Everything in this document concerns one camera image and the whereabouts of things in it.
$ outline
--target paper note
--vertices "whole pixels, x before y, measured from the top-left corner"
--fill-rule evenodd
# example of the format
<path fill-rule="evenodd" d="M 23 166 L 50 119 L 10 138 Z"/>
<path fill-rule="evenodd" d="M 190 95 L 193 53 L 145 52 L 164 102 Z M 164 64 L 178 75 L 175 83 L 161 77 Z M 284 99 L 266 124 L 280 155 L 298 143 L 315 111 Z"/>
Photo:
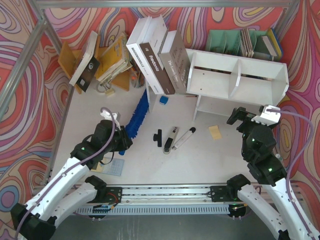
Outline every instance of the paper note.
<path fill-rule="evenodd" d="M 217 139 L 221 139 L 222 138 L 221 133 L 220 133 L 219 128 L 218 128 L 218 125 L 210 126 L 209 127 L 209 131 L 210 131 L 210 134 L 211 134 L 213 140 L 217 140 Z"/>

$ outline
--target purple cable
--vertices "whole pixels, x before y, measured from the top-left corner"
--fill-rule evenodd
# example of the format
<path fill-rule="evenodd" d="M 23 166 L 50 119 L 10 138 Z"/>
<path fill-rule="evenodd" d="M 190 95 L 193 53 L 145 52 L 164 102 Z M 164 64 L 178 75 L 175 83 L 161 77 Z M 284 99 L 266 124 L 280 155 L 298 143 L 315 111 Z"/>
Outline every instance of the purple cable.
<path fill-rule="evenodd" d="M 105 145 L 103 145 L 103 147 L 97 151 L 96 153 L 92 154 L 91 156 L 88 156 L 87 158 L 85 158 L 84 160 L 72 165 L 71 167 L 69 167 L 67 170 L 65 170 L 48 188 L 47 190 L 39 197 L 39 199 L 35 202 L 35 205 L 33 205 L 32 207 L 30 207 L 30 209 L 23 215 L 23 217 L 21 218 L 21 221 L 19 222 L 19 225 L 15 231 L 15 235 L 14 235 L 14 239 L 18 240 L 18 236 L 19 236 L 19 232 L 20 229 L 24 223 L 24 221 L 26 220 L 27 216 L 32 212 L 32 210 L 42 201 L 42 199 L 44 199 L 44 197 L 48 194 L 48 192 L 56 185 L 56 183 L 63 178 L 64 174 L 67 174 L 69 171 L 71 171 L 72 169 L 74 169 L 76 166 L 83 164 L 87 161 L 89 161 L 90 159 L 94 158 L 95 156 L 99 155 L 111 142 L 112 138 L 114 137 L 115 134 L 115 130 L 116 130 L 116 123 L 115 123 L 115 118 L 112 114 L 112 112 L 106 108 L 106 107 L 102 107 L 100 109 L 100 112 L 102 112 L 103 110 L 106 110 L 110 115 L 111 115 L 111 119 L 112 119 L 112 131 L 111 131 L 111 135 L 108 139 L 108 141 L 106 141 Z"/>
<path fill-rule="evenodd" d="M 311 142 L 312 140 L 312 137 L 314 135 L 314 132 L 315 132 L 315 128 L 314 128 L 314 125 L 312 124 L 312 122 L 305 116 L 302 116 L 301 114 L 298 114 L 298 113 L 295 113 L 295 112 L 290 112 L 290 111 L 283 111 L 283 110 L 273 110 L 273 109 L 268 109 L 267 110 L 268 112 L 273 112 L 273 113 L 280 113 L 280 114 L 288 114 L 288 115 L 292 115 L 292 116 L 295 116 L 295 117 L 298 117 L 298 118 L 301 118 L 303 120 L 305 120 L 309 126 L 310 126 L 310 134 L 307 138 L 307 140 L 305 141 L 305 144 L 303 146 L 303 148 L 300 150 L 300 152 L 294 157 L 294 159 L 292 160 L 292 163 L 290 164 L 290 167 L 288 169 L 288 172 L 287 172 L 287 176 L 286 176 L 286 179 L 285 179 L 285 187 L 286 187 L 286 192 L 288 193 L 288 196 L 289 196 L 289 199 L 290 199 L 290 202 L 292 203 L 294 209 L 296 210 L 297 214 L 299 215 L 305 229 L 308 231 L 309 234 L 311 234 L 311 230 L 308 226 L 308 224 L 306 223 L 305 219 L 303 218 L 301 212 L 299 211 L 298 209 L 298 206 L 295 202 L 293 202 L 293 197 L 291 195 L 291 191 L 290 191 L 290 175 L 291 175 L 291 172 L 292 172 L 292 169 L 294 168 L 294 165 L 296 164 L 296 162 L 298 161 L 298 158 L 300 157 L 300 155 L 304 152 L 304 150 L 306 149 L 306 147 L 308 146 L 308 144 Z"/>

